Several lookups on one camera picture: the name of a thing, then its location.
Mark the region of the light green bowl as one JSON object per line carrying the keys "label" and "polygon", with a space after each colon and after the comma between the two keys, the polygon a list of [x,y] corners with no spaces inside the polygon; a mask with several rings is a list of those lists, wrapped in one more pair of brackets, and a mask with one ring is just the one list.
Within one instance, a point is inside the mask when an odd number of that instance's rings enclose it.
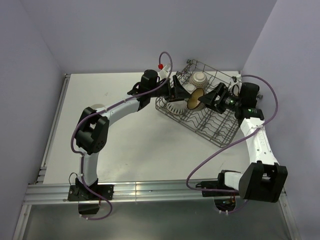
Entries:
{"label": "light green bowl", "polygon": [[184,84],[183,88],[190,94],[192,94],[197,89],[194,85],[189,84],[189,83]]}

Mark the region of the brown beige bowl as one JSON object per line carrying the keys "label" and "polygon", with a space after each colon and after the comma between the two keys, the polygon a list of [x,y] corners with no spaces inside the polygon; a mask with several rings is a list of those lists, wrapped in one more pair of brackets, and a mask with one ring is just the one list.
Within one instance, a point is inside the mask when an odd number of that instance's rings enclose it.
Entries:
{"label": "brown beige bowl", "polygon": [[205,108],[205,104],[202,103],[199,98],[205,94],[203,88],[197,88],[191,93],[191,97],[187,101],[187,108],[191,111],[201,111]]}

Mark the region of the white bowl striped outside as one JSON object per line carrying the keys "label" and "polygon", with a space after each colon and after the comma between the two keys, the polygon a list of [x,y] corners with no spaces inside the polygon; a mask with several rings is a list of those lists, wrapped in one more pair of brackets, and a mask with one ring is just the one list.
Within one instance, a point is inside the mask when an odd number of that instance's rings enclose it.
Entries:
{"label": "white bowl striped outside", "polygon": [[187,108],[187,103],[185,101],[175,101],[169,102],[166,105],[166,109],[173,115],[182,115]]}

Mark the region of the red patterned bowl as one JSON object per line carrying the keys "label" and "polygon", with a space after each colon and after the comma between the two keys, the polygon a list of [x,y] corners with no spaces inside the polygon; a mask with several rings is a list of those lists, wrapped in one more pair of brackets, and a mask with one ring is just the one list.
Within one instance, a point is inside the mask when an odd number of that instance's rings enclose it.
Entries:
{"label": "red patterned bowl", "polygon": [[199,72],[193,73],[190,76],[188,83],[195,86],[196,88],[205,89],[206,86],[208,85],[208,79],[203,72],[199,71]]}

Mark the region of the plain white bowl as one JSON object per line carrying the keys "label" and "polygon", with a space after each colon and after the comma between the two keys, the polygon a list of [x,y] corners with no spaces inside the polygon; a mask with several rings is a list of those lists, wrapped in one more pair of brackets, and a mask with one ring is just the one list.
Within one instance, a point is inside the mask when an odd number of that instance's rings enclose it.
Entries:
{"label": "plain white bowl", "polygon": [[91,106],[92,109],[99,109],[99,108],[104,108],[105,106],[103,104],[94,104]]}

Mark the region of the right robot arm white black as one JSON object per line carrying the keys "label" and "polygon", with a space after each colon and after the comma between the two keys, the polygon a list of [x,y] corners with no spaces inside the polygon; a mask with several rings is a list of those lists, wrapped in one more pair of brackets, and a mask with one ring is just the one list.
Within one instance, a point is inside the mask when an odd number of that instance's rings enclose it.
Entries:
{"label": "right robot arm white black", "polygon": [[249,165],[244,173],[222,170],[214,183],[214,190],[222,195],[237,191],[245,200],[275,203],[278,201],[288,176],[274,156],[265,129],[265,118],[257,108],[260,87],[244,82],[239,94],[234,95],[224,83],[198,98],[198,101],[217,113],[234,112],[246,142]]}

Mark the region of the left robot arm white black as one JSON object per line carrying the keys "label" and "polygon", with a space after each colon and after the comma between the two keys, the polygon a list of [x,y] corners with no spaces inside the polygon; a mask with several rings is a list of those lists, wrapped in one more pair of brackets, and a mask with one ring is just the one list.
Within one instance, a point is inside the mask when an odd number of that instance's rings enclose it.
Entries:
{"label": "left robot arm white black", "polygon": [[99,152],[107,143],[109,127],[123,117],[146,107],[151,98],[163,97],[167,102],[189,99],[191,94],[176,75],[160,78],[155,70],[145,70],[126,97],[107,107],[83,110],[71,137],[71,150],[80,154],[79,174],[75,181],[78,194],[85,200],[99,197],[97,165]]}

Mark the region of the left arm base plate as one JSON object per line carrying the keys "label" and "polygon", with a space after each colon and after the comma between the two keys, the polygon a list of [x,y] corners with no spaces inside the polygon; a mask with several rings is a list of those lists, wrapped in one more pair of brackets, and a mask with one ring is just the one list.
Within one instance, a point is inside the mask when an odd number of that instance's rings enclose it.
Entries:
{"label": "left arm base plate", "polygon": [[100,185],[98,184],[94,189],[92,189],[96,194],[93,194],[87,190],[84,186],[71,185],[69,187],[69,192],[67,200],[69,202],[79,202],[79,201],[98,201],[102,200],[101,196],[107,200],[112,200],[114,193],[114,185]]}

